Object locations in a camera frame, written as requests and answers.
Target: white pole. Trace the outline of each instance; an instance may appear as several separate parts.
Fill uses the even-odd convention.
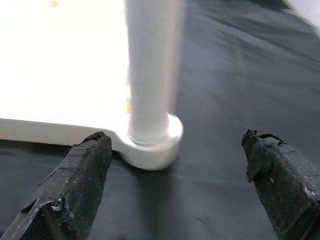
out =
[[[126,0],[131,117],[128,133],[140,145],[168,136],[176,91],[177,55],[185,0]]]

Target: round plastic base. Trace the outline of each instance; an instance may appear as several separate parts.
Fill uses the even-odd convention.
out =
[[[116,131],[119,152],[129,164],[144,170],[156,171],[168,167],[177,156],[183,136],[183,125],[174,115],[169,116],[167,138],[152,145],[139,145],[128,135],[128,131]]]

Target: white base bracket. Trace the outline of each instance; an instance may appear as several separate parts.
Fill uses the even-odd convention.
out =
[[[176,158],[183,135],[180,120],[168,114],[167,137],[157,143],[140,145],[128,135],[129,118],[128,114],[110,117],[107,127],[0,118],[0,139],[72,146],[95,132],[103,131],[111,137],[112,149],[120,152],[129,164],[149,171],[169,166]]]

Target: dark gray cloth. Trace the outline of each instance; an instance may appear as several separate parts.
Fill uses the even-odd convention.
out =
[[[313,29],[296,16],[244,0],[188,1],[178,159],[147,172],[115,155],[89,239],[277,239],[248,183],[241,139],[247,129],[273,133],[320,168],[319,49]],[[2,230],[65,150],[5,144]]]

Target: table surface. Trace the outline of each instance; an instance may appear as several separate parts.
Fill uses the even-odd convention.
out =
[[[247,1],[190,0],[177,161],[148,172],[118,154],[90,240],[276,240],[246,178],[247,129],[273,133],[320,168],[320,40],[298,17]],[[0,230],[68,147],[0,141]]]

